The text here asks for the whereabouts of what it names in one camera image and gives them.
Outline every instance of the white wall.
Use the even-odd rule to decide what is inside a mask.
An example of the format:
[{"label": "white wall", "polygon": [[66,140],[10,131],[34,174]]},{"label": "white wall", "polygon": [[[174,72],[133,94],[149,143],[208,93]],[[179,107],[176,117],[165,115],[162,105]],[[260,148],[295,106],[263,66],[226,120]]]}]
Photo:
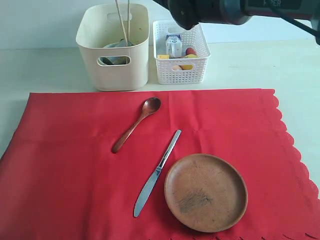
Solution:
[{"label": "white wall", "polygon": [[[152,0],[131,2],[148,8],[151,23],[171,19],[170,13]],[[114,0],[1,0],[0,49],[76,47],[85,10],[106,3]],[[203,29],[208,43],[311,38],[281,19],[266,17],[254,17],[242,26],[203,24]]]}]

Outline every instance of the red tablecloth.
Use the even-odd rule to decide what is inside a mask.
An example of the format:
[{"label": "red tablecloth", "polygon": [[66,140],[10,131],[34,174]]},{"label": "red tablecloth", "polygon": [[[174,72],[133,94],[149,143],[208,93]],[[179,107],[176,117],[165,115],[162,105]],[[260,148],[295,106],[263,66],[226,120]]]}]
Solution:
[{"label": "red tablecloth", "polygon": [[[154,96],[159,112],[112,154]],[[277,106],[271,89],[33,93],[0,164],[0,239],[320,239],[318,189]],[[134,218],[137,197],[177,129],[180,139]],[[246,182],[247,211],[231,229],[193,231],[167,207],[168,169],[194,153],[223,158]]]}]

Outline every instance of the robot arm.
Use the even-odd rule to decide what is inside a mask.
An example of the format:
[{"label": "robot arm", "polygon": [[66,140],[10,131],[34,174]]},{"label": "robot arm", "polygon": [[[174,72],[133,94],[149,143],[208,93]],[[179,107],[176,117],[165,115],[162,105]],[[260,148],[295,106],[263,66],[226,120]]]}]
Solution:
[{"label": "robot arm", "polygon": [[[198,23],[242,25],[251,16],[278,17],[315,36],[320,45],[320,0],[154,0],[182,28]],[[312,29],[294,20],[309,20]]]}]

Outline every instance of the wooden plate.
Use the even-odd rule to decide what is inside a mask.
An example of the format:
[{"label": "wooden plate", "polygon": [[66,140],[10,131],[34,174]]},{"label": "wooden plate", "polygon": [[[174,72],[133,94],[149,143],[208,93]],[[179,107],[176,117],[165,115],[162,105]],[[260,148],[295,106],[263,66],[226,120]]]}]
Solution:
[{"label": "wooden plate", "polygon": [[247,187],[237,170],[208,154],[177,161],[165,178],[164,195],[181,223],[205,233],[231,228],[248,205]]}]

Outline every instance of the mesh basket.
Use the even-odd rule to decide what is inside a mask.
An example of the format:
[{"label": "mesh basket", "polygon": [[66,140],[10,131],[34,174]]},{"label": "mesh basket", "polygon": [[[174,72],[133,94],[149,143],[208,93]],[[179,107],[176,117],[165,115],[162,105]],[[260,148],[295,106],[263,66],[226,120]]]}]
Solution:
[{"label": "mesh basket", "polygon": [[[167,34],[180,34],[182,51],[193,48],[198,58],[159,59],[158,55],[166,54]],[[153,52],[160,84],[198,84],[204,79],[210,51],[198,24],[191,30],[184,30],[175,21],[161,20],[153,23]],[[191,70],[173,70],[175,66],[191,65]]]}]

